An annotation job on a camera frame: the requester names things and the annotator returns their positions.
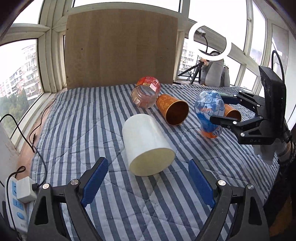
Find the blue gripper pad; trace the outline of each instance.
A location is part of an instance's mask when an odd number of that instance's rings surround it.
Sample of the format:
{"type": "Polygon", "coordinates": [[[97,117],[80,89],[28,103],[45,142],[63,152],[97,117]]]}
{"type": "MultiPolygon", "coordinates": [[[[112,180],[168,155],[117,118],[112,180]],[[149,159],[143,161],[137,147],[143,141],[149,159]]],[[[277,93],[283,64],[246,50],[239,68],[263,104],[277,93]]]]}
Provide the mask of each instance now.
{"type": "Polygon", "coordinates": [[[97,169],[94,171],[93,175],[90,177],[83,189],[83,198],[81,200],[81,205],[86,207],[87,204],[92,203],[94,200],[107,172],[109,164],[108,160],[104,158],[97,169]]]}
{"type": "Polygon", "coordinates": [[[204,203],[213,208],[216,204],[213,189],[194,160],[189,161],[188,171],[204,203]]]}

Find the tree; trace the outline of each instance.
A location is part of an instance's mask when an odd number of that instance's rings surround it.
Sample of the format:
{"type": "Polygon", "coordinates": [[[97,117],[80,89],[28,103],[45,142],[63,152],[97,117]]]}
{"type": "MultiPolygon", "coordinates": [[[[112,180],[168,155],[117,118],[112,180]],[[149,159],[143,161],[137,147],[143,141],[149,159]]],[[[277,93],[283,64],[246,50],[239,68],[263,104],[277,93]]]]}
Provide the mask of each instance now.
{"type": "MultiPolygon", "coordinates": [[[[9,97],[5,96],[0,98],[0,117],[9,113],[17,122],[19,122],[29,107],[30,105],[26,97],[26,92],[25,90],[22,90],[19,96],[11,95],[9,97]]],[[[9,136],[16,127],[15,122],[11,117],[5,117],[1,124],[9,136]]]]}

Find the metal screw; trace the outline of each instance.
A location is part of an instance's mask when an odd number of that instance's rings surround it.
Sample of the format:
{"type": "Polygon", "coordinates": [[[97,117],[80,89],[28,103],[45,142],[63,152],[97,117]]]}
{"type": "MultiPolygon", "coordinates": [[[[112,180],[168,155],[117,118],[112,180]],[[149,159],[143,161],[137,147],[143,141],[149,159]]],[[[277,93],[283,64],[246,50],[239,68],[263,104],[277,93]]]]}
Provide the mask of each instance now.
{"type": "Polygon", "coordinates": [[[49,188],[49,184],[48,184],[48,183],[43,184],[42,188],[43,188],[43,189],[47,189],[47,188],[49,188]]]}
{"type": "Polygon", "coordinates": [[[254,189],[254,186],[252,184],[248,184],[247,185],[247,188],[250,189],[250,190],[253,190],[254,189]]]}
{"type": "Polygon", "coordinates": [[[71,181],[71,185],[76,185],[76,184],[78,184],[78,179],[73,179],[72,181],[71,181]]]}
{"type": "Polygon", "coordinates": [[[226,185],[226,182],[225,182],[224,180],[219,180],[219,181],[218,181],[218,184],[219,184],[220,186],[225,186],[225,185],[226,185]]]}

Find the power adapter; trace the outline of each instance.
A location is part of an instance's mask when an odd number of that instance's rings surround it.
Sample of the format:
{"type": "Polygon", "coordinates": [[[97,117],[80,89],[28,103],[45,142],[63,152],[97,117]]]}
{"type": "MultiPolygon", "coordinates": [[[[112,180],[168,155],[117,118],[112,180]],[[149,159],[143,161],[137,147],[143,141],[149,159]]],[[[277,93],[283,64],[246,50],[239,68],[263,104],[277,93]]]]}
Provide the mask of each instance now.
{"type": "Polygon", "coordinates": [[[18,180],[16,183],[16,193],[17,199],[22,203],[32,202],[37,199],[36,193],[32,189],[32,185],[35,182],[29,178],[25,177],[21,180],[18,180]]]}

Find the apartment building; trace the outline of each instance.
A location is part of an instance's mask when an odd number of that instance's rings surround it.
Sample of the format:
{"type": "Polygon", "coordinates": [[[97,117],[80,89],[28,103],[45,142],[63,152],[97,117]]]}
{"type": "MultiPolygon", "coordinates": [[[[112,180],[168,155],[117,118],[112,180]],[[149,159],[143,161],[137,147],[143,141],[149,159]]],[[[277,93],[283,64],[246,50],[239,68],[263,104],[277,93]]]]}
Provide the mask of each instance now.
{"type": "Polygon", "coordinates": [[[22,51],[24,63],[8,79],[0,82],[0,97],[18,95],[24,89],[31,105],[42,94],[37,70],[36,44],[27,46],[22,51]]]}
{"type": "Polygon", "coordinates": [[[178,74],[193,67],[196,64],[197,57],[194,51],[188,49],[187,41],[184,41],[178,74]]]}

